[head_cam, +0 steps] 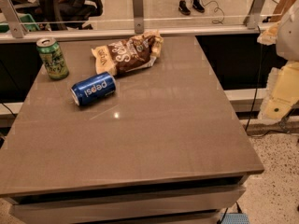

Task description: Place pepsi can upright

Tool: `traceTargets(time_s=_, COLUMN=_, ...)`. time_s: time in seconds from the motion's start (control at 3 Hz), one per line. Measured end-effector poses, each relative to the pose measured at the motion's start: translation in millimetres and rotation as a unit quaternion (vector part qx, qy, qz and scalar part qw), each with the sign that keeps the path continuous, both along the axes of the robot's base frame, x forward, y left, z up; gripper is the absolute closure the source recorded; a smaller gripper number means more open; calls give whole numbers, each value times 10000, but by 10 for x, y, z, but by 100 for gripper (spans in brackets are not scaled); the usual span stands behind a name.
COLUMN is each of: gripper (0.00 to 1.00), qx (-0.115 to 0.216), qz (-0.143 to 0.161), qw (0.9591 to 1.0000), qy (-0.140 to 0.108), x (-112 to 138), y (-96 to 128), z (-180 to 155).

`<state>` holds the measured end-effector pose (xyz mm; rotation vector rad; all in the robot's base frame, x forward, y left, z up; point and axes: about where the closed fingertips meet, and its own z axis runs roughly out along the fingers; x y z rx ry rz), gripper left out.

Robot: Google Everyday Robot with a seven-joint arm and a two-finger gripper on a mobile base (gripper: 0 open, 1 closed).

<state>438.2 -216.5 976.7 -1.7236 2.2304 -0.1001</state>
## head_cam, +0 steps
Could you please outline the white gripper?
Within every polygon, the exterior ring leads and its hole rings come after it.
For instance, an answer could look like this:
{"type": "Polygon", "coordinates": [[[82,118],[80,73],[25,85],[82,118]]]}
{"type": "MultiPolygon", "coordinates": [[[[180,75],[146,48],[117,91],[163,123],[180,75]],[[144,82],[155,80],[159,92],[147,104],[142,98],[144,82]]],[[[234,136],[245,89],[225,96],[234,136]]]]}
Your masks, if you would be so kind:
{"type": "MultiPolygon", "coordinates": [[[[257,41],[266,46],[277,41],[279,23],[276,22],[264,32],[257,41]]],[[[260,106],[259,119],[279,120],[285,117],[299,100],[299,62],[287,61],[280,69],[271,70],[274,87],[270,96],[266,96],[260,106]]]]}

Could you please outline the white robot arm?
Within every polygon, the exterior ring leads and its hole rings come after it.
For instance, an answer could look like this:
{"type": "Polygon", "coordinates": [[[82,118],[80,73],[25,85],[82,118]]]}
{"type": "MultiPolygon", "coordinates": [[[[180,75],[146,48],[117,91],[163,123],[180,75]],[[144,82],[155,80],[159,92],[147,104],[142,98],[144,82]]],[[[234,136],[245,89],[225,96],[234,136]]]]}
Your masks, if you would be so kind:
{"type": "Polygon", "coordinates": [[[259,35],[258,42],[275,45],[277,55],[287,61],[271,69],[259,112],[260,119],[278,121],[299,101],[299,7],[293,4],[280,21],[259,35]]]}

